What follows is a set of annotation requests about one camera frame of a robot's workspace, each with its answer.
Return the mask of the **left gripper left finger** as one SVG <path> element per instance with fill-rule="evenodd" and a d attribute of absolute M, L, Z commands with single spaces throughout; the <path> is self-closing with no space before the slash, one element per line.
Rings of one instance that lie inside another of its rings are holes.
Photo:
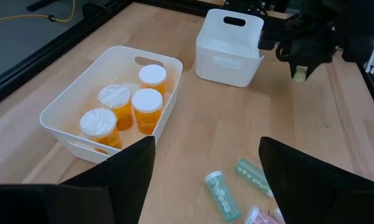
<path fill-rule="evenodd" d="M 138 223 L 155 155 L 146 136 L 61 184 L 0 184 L 0 223 Z"/>

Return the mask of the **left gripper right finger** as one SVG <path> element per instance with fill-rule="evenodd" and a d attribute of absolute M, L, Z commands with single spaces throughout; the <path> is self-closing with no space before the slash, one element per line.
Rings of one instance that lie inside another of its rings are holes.
<path fill-rule="evenodd" d="M 258 153 L 286 223 L 374 224 L 374 181 L 266 136 Z"/>

